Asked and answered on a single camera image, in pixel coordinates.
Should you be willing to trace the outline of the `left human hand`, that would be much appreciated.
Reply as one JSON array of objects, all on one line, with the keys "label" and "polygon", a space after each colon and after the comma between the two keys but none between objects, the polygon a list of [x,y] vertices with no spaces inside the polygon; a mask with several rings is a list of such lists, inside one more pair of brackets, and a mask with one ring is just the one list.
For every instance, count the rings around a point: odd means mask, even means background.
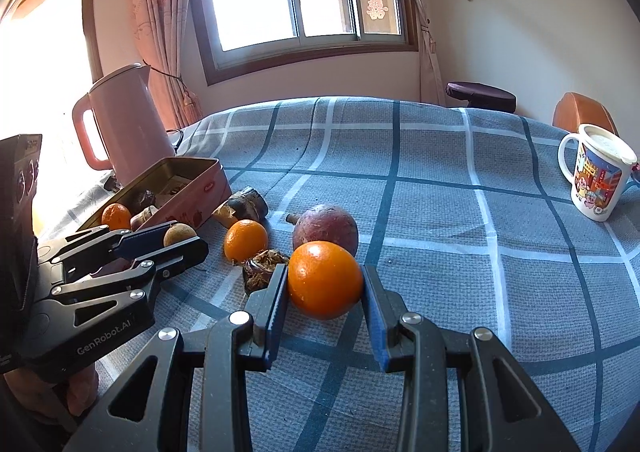
[{"label": "left human hand", "polygon": [[16,368],[1,375],[1,414],[37,415],[56,420],[62,406],[73,416],[81,416],[98,399],[99,374],[92,364],[55,384],[46,382],[29,368]]}]

